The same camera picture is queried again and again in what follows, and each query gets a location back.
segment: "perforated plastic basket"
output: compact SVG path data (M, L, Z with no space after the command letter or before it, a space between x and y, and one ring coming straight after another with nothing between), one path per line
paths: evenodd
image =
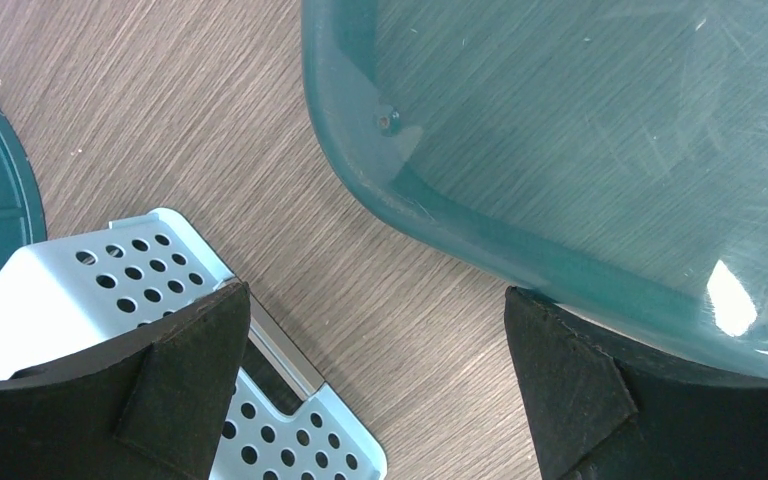
M0 272L0 380L168 315L233 277L163 208L23 247ZM380 445L254 298L250 339L303 404L283 415L240 369L210 478L384 478Z

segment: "round hole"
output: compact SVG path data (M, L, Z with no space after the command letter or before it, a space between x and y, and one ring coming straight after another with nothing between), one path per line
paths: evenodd
M143 272L137 267L128 267L125 269L125 275L131 280L139 280L143 278Z
M122 258L125 255L125 250L119 245L108 245L104 247L104 249L107 250L108 255L113 258Z
M125 313L134 313L137 310L137 304L130 298L116 300L116 306Z
M316 464L319 468L325 468L328 466L328 455L325 452L316 452Z
M222 425L222 436L228 440L237 436L237 427L233 423L226 421L225 425Z
M178 280L169 280L166 282L166 286L169 287L169 290L172 290L172 293L181 293L184 291L184 284Z
M147 252L148 251L148 244L145 243L145 240L141 240L139 238L134 239L131 242L131 245L133 245L134 248L136 248L137 250L139 250L141 252Z
M254 415L257 413L257 410L254 409L254 405L251 403L244 403L242 407L240 407L240 412L243 414L244 417L251 420L254 418Z
M284 465L292 467L296 463L296 456L293 455L292 451L285 448L281 450L281 461L284 462Z
M95 262L98 261L92 252L88 252L86 250L82 250L76 253L75 258L84 265L95 265Z
M260 429L260 436L263 438L264 442L272 443L275 441L275 430L272 430L272 427L267 425Z
M243 449L240 451L240 454L243 457L243 461L249 465L254 465L254 463L257 461L257 450L255 450L251 445L246 445L243 447Z
M143 295L145 295L146 300L148 300L151 303L157 303L160 301L161 297L160 292L153 288L149 288L146 291L143 292Z
M151 267L151 269L154 270L155 272L165 272L166 271L166 264L161 262L160 260L158 260L156 258L154 260L148 262L148 264Z
M116 286L116 279L110 275L99 275L95 277L95 283L103 288L113 288Z
M298 440L299 445L303 447L310 445L310 435L308 435L304 430L299 430L296 432L296 440Z

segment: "translucent teal tray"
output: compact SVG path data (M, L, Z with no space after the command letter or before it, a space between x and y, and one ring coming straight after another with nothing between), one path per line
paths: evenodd
M305 0L314 127L393 227L768 377L768 1Z

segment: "light blue basket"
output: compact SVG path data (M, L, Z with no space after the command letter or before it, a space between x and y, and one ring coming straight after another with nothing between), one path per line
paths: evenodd
M161 318L233 278L192 225L164 208L20 248L0 272L0 380ZM381 446L251 300L251 343L303 403L291 417L280 413L240 369L211 480L383 479Z

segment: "gray wooden floor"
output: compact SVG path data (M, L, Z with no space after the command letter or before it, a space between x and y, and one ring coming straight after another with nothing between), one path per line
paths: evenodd
M178 209L383 443L389 478L539 478L504 284L342 187L308 121L299 13L299 0L0 1L0 106L50 236Z

